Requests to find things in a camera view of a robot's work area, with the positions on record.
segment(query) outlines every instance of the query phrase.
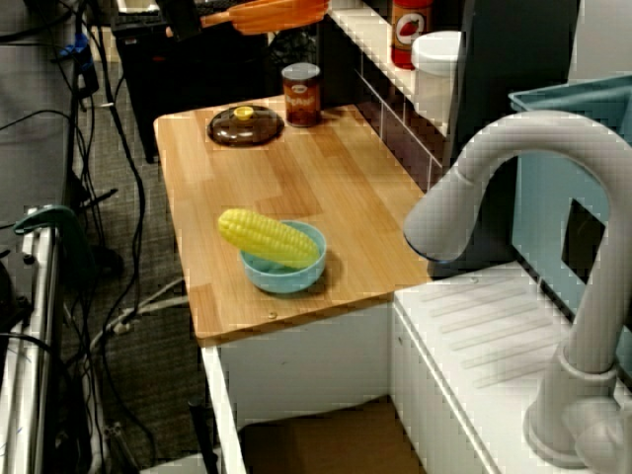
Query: jar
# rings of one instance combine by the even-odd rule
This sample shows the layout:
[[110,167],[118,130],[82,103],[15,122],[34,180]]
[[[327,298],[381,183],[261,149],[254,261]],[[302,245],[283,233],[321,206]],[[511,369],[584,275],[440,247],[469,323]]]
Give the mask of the jar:
[[391,60],[402,69],[414,69],[411,61],[413,42],[433,30],[434,0],[393,0]]
[[308,62],[291,64],[281,71],[286,120],[293,126],[320,121],[320,68]]

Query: orange spatula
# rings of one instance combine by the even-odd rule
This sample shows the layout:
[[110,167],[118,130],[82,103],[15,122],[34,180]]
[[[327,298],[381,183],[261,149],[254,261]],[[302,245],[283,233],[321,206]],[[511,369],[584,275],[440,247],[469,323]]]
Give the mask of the orange spatula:
[[[242,35],[260,35],[317,23],[327,13],[328,6],[329,0],[255,0],[199,20],[203,28],[232,22]],[[167,36],[172,35],[168,28]]]

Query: brown jar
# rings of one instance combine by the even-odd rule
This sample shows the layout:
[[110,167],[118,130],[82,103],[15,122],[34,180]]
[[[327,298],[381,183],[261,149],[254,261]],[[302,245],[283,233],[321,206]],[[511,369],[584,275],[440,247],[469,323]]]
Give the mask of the brown jar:
[[312,126],[320,121],[320,68],[297,62],[283,68],[286,120],[293,126]]

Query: faucet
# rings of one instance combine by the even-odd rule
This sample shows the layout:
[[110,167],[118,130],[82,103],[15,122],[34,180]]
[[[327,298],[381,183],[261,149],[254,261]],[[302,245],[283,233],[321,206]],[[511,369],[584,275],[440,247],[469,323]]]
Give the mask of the faucet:
[[523,434],[531,449],[566,468],[632,472],[632,402],[613,398],[616,347],[632,299],[632,147],[589,118],[534,111],[501,118],[476,133],[454,166],[404,222],[411,247],[428,260],[452,261],[470,239],[496,170],[528,151],[553,152],[603,186],[608,224],[569,337],[544,372]]

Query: corn cob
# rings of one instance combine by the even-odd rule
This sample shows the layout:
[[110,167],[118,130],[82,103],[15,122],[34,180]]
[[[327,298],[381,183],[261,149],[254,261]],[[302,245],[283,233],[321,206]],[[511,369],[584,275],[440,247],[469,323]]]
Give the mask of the corn cob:
[[293,269],[320,257],[318,246],[303,232],[248,209],[228,209],[219,216],[219,233],[251,255]]

